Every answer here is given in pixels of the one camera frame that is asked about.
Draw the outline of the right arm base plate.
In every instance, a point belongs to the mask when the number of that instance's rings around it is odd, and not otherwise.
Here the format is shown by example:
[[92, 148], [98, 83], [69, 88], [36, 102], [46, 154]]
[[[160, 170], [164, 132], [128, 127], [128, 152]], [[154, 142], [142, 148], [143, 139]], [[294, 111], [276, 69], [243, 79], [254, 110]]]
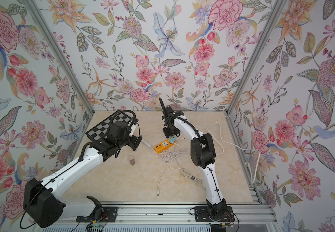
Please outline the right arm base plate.
[[208, 206], [195, 206], [194, 212], [190, 212], [195, 217], [195, 222], [235, 222], [235, 216], [230, 206], [225, 209], [212, 209]]

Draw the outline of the orange power strip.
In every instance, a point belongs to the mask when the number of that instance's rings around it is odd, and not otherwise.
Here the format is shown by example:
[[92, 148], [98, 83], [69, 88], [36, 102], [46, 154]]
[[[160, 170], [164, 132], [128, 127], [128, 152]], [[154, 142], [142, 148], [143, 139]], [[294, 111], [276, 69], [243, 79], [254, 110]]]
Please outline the orange power strip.
[[175, 145], [174, 142], [171, 142], [169, 139], [166, 139], [165, 141], [157, 144], [154, 146], [154, 150], [157, 154], [162, 153], [165, 150], [170, 149], [171, 147], [173, 147]]

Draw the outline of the teal USB charger plug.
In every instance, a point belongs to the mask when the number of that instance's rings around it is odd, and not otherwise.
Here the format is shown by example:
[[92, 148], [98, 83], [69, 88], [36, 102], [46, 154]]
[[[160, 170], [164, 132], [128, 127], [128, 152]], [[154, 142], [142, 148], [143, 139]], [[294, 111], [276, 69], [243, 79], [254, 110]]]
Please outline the teal USB charger plug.
[[169, 137], [168, 141], [169, 141], [170, 144], [176, 144], [176, 139], [177, 139], [176, 136], [171, 136], [171, 137]]

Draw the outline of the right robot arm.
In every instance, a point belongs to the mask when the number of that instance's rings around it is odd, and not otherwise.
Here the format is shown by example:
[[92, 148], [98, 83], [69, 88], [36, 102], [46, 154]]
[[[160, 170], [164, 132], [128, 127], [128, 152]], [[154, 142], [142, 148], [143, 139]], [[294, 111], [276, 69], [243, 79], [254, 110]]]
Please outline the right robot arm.
[[174, 111], [170, 106], [166, 107], [161, 98], [159, 103], [162, 108], [163, 133], [166, 138], [184, 134], [186, 139], [190, 140], [190, 157], [203, 176], [209, 217], [213, 221], [219, 221], [227, 214], [227, 203], [220, 191], [216, 176], [216, 151], [213, 137], [210, 133], [198, 130], [182, 111]]

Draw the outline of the white pink electric toothbrush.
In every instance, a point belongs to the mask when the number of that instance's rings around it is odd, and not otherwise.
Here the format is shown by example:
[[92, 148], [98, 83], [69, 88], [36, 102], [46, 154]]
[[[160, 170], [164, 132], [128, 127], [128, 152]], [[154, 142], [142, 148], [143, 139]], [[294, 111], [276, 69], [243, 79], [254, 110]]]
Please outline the white pink electric toothbrush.
[[144, 138], [141, 140], [141, 142], [148, 147], [149, 149], [154, 149], [154, 146], [152, 146], [149, 142], [147, 142]]

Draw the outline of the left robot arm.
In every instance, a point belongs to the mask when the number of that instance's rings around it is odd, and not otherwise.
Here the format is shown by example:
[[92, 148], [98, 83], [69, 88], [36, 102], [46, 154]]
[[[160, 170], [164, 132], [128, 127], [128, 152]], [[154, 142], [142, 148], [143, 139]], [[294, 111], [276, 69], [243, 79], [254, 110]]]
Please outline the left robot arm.
[[41, 228], [53, 225], [62, 218], [104, 219], [103, 205], [95, 197], [82, 201], [67, 201], [62, 196], [76, 181], [111, 157], [117, 158], [125, 146], [136, 150], [142, 136], [134, 135], [139, 128], [135, 112], [118, 110], [86, 132], [86, 143], [78, 158], [54, 174], [25, 185], [24, 213]]

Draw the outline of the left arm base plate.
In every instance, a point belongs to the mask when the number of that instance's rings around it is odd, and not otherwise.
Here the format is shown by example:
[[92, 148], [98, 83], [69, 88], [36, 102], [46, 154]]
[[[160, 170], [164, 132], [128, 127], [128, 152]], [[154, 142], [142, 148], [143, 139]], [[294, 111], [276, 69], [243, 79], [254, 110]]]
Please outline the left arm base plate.
[[79, 223], [108, 223], [115, 222], [118, 213], [118, 207], [103, 206], [102, 209], [96, 208], [90, 216], [78, 216], [76, 222]]

